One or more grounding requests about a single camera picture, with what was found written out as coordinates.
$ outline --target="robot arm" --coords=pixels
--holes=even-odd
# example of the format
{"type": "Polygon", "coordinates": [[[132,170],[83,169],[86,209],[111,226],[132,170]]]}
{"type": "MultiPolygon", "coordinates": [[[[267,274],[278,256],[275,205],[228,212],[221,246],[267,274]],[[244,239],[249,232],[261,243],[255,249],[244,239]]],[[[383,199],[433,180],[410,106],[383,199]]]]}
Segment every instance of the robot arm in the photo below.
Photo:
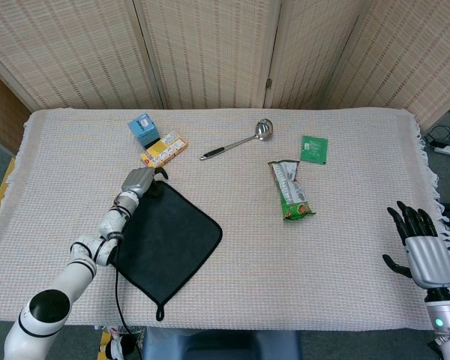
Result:
{"type": "Polygon", "coordinates": [[[70,315],[72,304],[83,294],[97,273],[114,257],[122,230],[149,190],[161,168],[134,169],[121,186],[112,208],[100,224],[100,238],[82,235],[70,247],[71,261],[48,288],[35,295],[22,309],[4,345],[5,360],[44,360],[70,315]]]}
{"type": "Polygon", "coordinates": [[[382,257],[398,274],[412,278],[427,290],[425,305],[436,335],[436,344],[445,360],[450,360],[450,258],[445,243],[437,237],[430,216],[397,202],[403,219],[393,208],[387,208],[397,226],[405,247],[409,267],[396,264],[389,255],[382,257]]]}

